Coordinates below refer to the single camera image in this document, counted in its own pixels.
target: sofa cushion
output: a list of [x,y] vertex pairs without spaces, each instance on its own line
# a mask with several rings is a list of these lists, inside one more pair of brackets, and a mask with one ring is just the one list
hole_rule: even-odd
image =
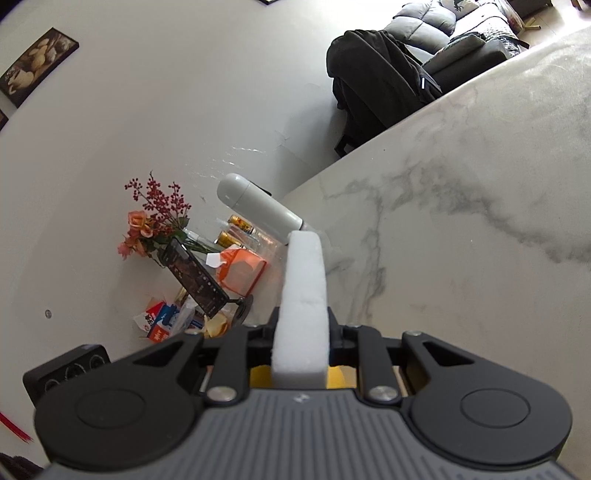
[[439,70],[433,79],[440,85],[443,93],[451,92],[454,88],[484,73],[499,63],[511,58],[501,40],[490,40],[481,48],[452,63],[449,67]]
[[484,4],[475,12],[463,17],[457,21],[456,29],[453,33],[454,37],[467,33],[469,31],[477,31],[483,33],[486,30],[486,23],[489,20],[498,19],[506,25],[508,35],[513,35],[511,27],[507,22],[507,18],[501,13],[495,4]]
[[437,73],[456,60],[465,57],[471,51],[482,47],[485,43],[482,35],[477,33],[468,33],[454,38],[430,60],[427,60],[423,64],[423,68],[431,75]]
[[394,17],[384,30],[396,40],[429,53],[435,53],[449,43],[445,33],[418,18]]
[[408,48],[408,51],[418,60],[421,65],[423,63],[427,63],[433,58],[431,53],[426,52],[421,48],[413,47],[412,45],[406,45],[406,48]]
[[441,0],[441,4],[453,12],[458,20],[480,6],[475,0]]
[[456,28],[455,14],[441,6],[437,0],[423,0],[406,4],[396,14],[396,17],[418,18],[441,30],[448,37],[453,34]]

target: black jacket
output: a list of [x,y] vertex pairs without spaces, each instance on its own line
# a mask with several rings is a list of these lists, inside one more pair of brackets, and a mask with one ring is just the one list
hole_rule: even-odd
[[345,32],[330,45],[326,68],[355,147],[442,95],[406,46],[385,31]]

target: floor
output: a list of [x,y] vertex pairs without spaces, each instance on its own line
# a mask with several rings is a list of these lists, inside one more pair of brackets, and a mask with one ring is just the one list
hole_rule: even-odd
[[521,40],[533,47],[591,25],[591,7],[583,0],[580,0],[582,11],[573,7],[570,0],[553,0],[553,4],[553,7],[546,7],[534,15],[534,25],[539,25],[541,29],[524,31],[519,35]]

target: red berry branch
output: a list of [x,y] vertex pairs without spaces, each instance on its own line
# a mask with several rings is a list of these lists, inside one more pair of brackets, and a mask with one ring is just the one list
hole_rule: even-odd
[[139,179],[131,179],[125,190],[133,189],[133,198],[136,202],[142,198],[145,202],[142,207],[150,213],[150,219],[154,221],[154,230],[163,235],[170,235],[173,230],[182,230],[186,226],[186,217],[191,205],[185,202],[184,195],[180,193],[180,185],[173,182],[168,185],[172,189],[170,195],[161,190],[160,182],[157,182],[150,172],[147,188],[140,183]]
[[117,247],[123,258],[127,258],[132,252],[137,252],[142,257],[152,257],[152,253],[164,248],[172,237],[183,241],[191,250],[203,253],[213,251],[210,247],[188,238],[184,228],[189,223],[187,214],[191,205],[185,202],[184,195],[180,193],[181,187],[176,182],[172,182],[168,188],[172,192],[167,195],[152,172],[145,187],[139,179],[131,179],[125,185],[125,190],[133,191],[136,202],[140,199],[143,201],[144,210],[128,213],[129,231],[125,240]]

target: marble countertop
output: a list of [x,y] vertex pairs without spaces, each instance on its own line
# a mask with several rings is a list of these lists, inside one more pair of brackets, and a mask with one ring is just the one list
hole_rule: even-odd
[[[284,199],[330,239],[340,323],[423,330],[554,386],[574,414],[560,460],[581,478],[591,475],[590,75],[586,29],[463,85]],[[258,293],[262,319],[277,292]]]

